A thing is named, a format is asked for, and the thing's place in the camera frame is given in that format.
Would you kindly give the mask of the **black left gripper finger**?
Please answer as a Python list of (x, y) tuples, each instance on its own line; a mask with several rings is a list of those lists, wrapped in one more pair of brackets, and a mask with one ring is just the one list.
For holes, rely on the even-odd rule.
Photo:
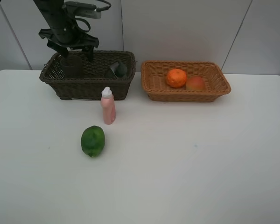
[(93, 50), (94, 50), (93, 46), (84, 46), (83, 47), (82, 51), (87, 56), (88, 60), (93, 60)]
[(48, 41), (47, 46), (65, 58), (67, 58), (69, 55), (69, 52), (66, 47), (62, 47), (52, 41)]

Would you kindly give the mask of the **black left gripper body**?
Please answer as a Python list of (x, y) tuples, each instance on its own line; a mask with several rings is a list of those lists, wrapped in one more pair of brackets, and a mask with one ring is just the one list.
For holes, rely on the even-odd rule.
[(99, 46), (99, 40), (87, 34), (91, 29), (88, 24), (87, 29), (81, 29), (77, 24), (66, 28), (50, 28), (41, 29), (39, 36), (47, 41), (52, 41), (62, 47), (82, 49), (84, 46), (93, 46), (97, 48)]

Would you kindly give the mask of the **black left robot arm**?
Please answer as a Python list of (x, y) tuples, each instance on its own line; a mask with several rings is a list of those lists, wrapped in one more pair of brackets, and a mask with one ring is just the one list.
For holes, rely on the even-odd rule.
[(100, 19), (107, 7), (63, 0), (35, 0), (34, 3), (49, 25), (49, 29), (39, 31), (39, 36), (48, 40), (49, 48), (63, 57), (68, 57), (68, 48), (80, 49), (89, 61), (93, 60), (93, 50), (99, 46), (99, 40), (87, 34), (91, 27), (83, 18)]

